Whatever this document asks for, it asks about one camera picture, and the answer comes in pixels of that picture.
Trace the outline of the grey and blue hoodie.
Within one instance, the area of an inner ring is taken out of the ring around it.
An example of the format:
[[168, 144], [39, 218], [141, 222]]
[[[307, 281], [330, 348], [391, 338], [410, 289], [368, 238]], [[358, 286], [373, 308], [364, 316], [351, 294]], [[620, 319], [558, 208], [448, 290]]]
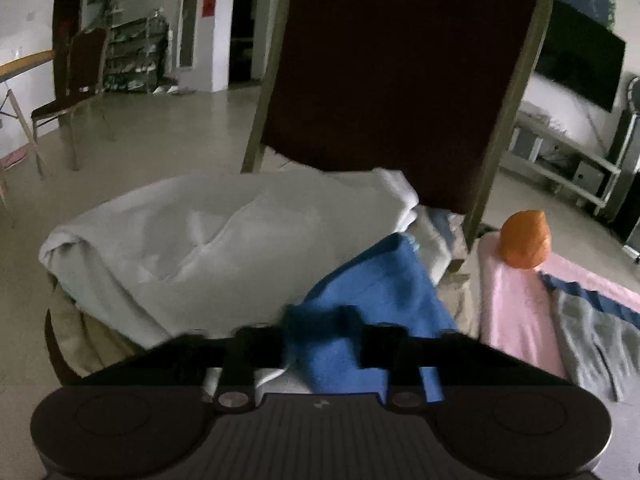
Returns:
[[[556, 343], [566, 373], [597, 396], [621, 401], [639, 383], [639, 309], [539, 272], [548, 290]], [[458, 328], [405, 235], [390, 235], [321, 280], [285, 311], [296, 366], [314, 393], [386, 391], [382, 370], [363, 370], [348, 336], [335, 326], [352, 307], [363, 322], [405, 327], [418, 337]]]

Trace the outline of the white garment on chair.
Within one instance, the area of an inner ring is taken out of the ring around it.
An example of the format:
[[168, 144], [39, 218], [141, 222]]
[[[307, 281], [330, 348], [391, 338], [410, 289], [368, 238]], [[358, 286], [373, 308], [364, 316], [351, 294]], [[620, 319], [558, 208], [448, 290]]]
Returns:
[[326, 275], [407, 229], [416, 206], [398, 171], [187, 174], [57, 226], [39, 259], [81, 311], [151, 348], [277, 321]]

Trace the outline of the pink tablecloth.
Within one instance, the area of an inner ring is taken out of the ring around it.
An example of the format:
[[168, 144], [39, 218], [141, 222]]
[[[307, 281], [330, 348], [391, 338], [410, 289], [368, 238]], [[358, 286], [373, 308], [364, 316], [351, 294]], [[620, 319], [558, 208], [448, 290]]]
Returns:
[[484, 235], [477, 243], [480, 266], [480, 341], [514, 358], [564, 378], [558, 344], [553, 329], [550, 297], [539, 272], [564, 282], [577, 282], [584, 289], [637, 311], [639, 294], [552, 254], [539, 268], [514, 269], [499, 254], [497, 232]]

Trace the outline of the white TV stand shelf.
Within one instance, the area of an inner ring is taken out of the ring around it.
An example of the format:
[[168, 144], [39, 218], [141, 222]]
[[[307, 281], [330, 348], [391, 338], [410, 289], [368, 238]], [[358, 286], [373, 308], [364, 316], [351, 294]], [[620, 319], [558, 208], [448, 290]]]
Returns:
[[554, 194], [567, 192], [578, 206], [600, 214], [622, 170], [573, 140], [540, 107], [521, 102], [501, 165], [532, 180], [544, 180]]

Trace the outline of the shoe rack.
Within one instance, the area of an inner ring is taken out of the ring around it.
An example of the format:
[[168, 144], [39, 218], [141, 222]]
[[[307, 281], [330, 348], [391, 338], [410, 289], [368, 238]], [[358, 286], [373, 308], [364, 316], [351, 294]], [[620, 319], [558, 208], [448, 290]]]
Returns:
[[153, 93], [164, 80], [169, 32], [162, 9], [114, 25], [106, 50], [104, 90]]

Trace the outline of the beige jacket on chair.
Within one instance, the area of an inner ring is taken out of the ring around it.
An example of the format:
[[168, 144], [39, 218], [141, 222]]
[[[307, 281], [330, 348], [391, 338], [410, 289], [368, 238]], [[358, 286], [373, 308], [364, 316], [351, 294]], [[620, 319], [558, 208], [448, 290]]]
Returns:
[[[439, 299], [461, 333], [480, 336], [480, 306], [474, 301], [472, 276], [459, 270], [468, 258], [468, 246], [458, 214], [422, 209], [408, 233], [419, 243], [419, 255]], [[52, 299], [44, 321], [44, 340], [55, 376], [63, 386], [74, 386], [105, 367], [143, 351], [101, 321], [82, 312], [57, 278], [48, 276]]]

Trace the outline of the distant dark wooden chair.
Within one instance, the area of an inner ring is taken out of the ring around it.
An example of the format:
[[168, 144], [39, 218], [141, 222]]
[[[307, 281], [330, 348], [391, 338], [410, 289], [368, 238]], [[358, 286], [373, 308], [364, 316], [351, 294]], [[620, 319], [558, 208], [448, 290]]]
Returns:
[[76, 141], [73, 130], [75, 113], [84, 105], [97, 99], [103, 92], [103, 72], [108, 45], [108, 31], [103, 27], [78, 32], [65, 54], [55, 55], [65, 62], [63, 92], [53, 101], [37, 107], [30, 114], [32, 134], [38, 144], [38, 130], [57, 119], [63, 121], [63, 132], [70, 169], [79, 169]]

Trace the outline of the black wall television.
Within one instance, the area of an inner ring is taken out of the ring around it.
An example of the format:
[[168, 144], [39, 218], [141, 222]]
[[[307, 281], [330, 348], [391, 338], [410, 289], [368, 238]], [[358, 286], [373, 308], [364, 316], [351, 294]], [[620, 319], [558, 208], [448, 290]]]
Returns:
[[535, 72], [610, 112], [626, 42], [567, 3], [553, 1]]

